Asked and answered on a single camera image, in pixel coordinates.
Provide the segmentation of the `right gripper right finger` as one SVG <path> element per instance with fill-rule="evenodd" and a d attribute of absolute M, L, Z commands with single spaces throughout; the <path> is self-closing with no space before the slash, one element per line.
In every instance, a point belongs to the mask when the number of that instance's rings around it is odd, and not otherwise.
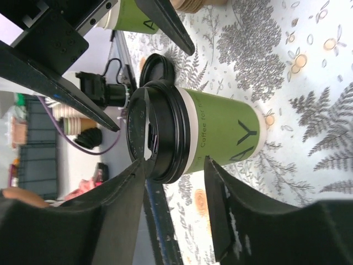
<path fill-rule="evenodd" d="M 218 263 L 352 263 L 351 200 L 298 208 L 241 182 L 210 157 L 204 177 Z"/>

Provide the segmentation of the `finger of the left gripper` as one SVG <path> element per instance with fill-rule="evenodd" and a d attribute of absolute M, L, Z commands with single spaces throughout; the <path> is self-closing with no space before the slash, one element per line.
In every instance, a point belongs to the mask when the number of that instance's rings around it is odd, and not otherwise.
<path fill-rule="evenodd" d="M 194 54 L 195 45 L 170 0 L 135 0 L 135 3 L 175 45 L 187 55 Z"/>

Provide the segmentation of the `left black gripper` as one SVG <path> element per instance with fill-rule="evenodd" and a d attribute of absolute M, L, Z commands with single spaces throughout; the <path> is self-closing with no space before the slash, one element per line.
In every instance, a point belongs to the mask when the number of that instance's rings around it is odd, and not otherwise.
<path fill-rule="evenodd" d="M 60 76 L 88 49 L 84 36 L 116 3 L 1 1 L 1 14 L 23 31 L 10 45 L 1 42 L 1 78 L 66 104 L 111 131 L 119 131 L 104 111 Z"/>

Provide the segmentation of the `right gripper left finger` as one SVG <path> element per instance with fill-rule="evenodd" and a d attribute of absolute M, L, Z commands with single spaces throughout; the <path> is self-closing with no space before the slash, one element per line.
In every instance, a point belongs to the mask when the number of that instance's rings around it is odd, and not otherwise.
<path fill-rule="evenodd" d="M 1 199 L 2 264 L 131 264 L 145 161 L 60 206 Z"/>

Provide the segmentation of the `green paper coffee cup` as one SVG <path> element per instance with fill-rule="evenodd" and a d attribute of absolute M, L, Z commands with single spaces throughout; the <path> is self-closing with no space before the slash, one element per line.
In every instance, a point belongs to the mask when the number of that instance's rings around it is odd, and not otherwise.
<path fill-rule="evenodd" d="M 264 146 L 262 113 L 248 103 L 178 88 L 190 123 L 190 151 L 184 173 L 204 168 L 210 156 L 221 166 L 255 156 Z"/>

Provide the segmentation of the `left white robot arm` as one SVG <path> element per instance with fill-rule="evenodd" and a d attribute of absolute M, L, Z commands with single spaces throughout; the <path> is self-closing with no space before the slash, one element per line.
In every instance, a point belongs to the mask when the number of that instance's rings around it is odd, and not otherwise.
<path fill-rule="evenodd" d="M 2 1 L 1 14 L 22 29 L 1 43 L 1 80 L 68 105 L 111 131 L 119 127 L 104 109 L 126 107 L 136 87 L 107 84 L 103 75 L 79 72 L 75 85 L 64 73 L 88 49 L 85 35 L 115 1 Z"/>

